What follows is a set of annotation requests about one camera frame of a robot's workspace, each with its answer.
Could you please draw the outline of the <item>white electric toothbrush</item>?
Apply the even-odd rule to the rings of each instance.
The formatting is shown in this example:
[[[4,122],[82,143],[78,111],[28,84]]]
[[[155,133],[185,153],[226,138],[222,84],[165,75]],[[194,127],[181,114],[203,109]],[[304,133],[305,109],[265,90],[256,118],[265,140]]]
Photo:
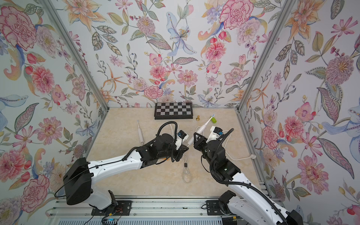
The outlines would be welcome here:
[[[203,134],[207,125],[214,117],[215,117],[215,114],[213,114],[199,129],[196,129],[195,132],[199,133],[199,134]],[[194,139],[195,139],[194,136],[192,136],[191,139],[187,142],[188,147],[194,143]]]
[[[143,133],[142,133],[139,121],[137,121],[137,129],[138,129],[138,135],[139,135],[140,144],[144,145],[144,137],[143,137]]]

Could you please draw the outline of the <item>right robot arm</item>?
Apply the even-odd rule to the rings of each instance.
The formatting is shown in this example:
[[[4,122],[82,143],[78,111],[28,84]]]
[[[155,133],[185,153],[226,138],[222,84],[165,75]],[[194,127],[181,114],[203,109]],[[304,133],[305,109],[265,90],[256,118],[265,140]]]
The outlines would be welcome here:
[[[215,139],[194,133],[194,148],[207,160],[211,176],[230,188],[219,198],[219,203],[251,225],[302,225],[303,218],[297,211],[288,211],[274,202],[227,159],[223,142],[232,132],[230,129]]]

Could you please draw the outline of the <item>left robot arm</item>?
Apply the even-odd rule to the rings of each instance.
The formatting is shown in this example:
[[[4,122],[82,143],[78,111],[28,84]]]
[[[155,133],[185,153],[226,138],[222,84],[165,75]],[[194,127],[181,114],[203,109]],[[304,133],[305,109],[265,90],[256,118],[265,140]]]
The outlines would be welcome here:
[[[182,140],[162,134],[119,157],[99,161],[79,158],[63,178],[67,205],[86,203],[101,211],[112,210],[117,205],[113,192],[97,190],[96,183],[123,172],[159,165],[168,159],[178,162],[188,149]]]

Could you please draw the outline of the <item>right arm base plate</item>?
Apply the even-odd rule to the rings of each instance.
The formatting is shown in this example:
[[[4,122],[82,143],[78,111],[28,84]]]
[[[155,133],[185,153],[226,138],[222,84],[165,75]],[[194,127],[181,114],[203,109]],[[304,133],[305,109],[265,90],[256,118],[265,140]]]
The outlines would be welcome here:
[[[235,216],[226,206],[219,200],[207,200],[205,209],[208,216]]]

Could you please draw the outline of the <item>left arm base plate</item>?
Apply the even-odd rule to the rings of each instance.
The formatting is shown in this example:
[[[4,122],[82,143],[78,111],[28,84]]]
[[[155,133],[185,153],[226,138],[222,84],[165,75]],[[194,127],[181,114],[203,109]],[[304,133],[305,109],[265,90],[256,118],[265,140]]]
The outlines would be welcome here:
[[[129,216],[132,201],[117,201],[117,205],[111,204],[103,210],[93,208],[92,216]]]

